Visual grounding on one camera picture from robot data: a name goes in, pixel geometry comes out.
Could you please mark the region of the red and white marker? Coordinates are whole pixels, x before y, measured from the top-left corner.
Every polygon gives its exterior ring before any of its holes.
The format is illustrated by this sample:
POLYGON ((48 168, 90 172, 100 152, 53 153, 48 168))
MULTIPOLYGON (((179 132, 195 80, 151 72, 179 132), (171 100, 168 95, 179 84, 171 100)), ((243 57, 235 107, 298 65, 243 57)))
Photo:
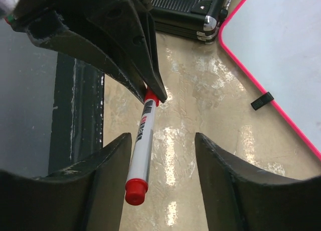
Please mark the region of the red and white marker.
POLYGON ((125 184, 125 201, 130 205, 144 203, 148 191, 153 128, 158 105, 158 98, 148 88, 125 184))

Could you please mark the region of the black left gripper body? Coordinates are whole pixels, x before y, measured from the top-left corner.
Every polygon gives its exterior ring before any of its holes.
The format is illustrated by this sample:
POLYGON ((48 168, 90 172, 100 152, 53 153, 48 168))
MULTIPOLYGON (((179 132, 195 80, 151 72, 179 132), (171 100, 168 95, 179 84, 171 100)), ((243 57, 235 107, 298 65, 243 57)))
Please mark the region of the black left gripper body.
POLYGON ((19 0, 10 8, 6 19, 14 31, 25 33, 28 23, 47 12, 58 12, 88 21, 83 13, 82 0, 19 0))

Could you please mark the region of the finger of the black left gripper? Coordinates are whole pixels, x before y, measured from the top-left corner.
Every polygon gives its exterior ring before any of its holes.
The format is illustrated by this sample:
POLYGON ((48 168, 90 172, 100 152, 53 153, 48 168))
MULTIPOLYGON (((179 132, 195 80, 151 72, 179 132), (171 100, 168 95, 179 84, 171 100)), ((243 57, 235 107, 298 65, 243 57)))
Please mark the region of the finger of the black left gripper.
POLYGON ((144 101, 146 87, 124 60, 114 61, 115 46, 93 24, 71 15, 47 12, 25 27, 31 42, 40 48, 56 51, 83 61, 125 86, 139 101, 144 101))
POLYGON ((102 30, 121 53, 118 66, 139 99, 149 88, 161 102, 167 93, 159 72, 151 0, 82 0, 86 19, 102 30))

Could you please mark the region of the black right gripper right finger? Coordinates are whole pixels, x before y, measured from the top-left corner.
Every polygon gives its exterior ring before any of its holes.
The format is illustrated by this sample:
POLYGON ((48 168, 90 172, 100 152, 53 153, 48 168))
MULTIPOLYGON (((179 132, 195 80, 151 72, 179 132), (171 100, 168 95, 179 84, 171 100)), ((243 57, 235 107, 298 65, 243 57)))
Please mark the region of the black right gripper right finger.
POLYGON ((320 177, 265 171, 201 133, 195 151, 209 230, 320 230, 320 177))

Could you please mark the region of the pink framed whiteboard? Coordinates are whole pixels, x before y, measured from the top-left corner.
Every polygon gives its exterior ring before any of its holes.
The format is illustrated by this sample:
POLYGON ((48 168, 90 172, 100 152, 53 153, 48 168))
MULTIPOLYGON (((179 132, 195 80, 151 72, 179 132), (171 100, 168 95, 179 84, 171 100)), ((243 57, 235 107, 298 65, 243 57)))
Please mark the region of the pink framed whiteboard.
POLYGON ((219 42, 320 156, 320 0, 242 0, 219 42))

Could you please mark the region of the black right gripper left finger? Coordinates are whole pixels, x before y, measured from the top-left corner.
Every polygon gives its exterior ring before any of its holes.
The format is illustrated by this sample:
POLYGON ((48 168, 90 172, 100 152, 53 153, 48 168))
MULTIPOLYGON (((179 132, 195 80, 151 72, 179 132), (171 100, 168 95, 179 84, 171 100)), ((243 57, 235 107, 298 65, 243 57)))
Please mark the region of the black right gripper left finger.
POLYGON ((1 230, 118 230, 131 145, 121 134, 46 177, 1 171, 1 230))

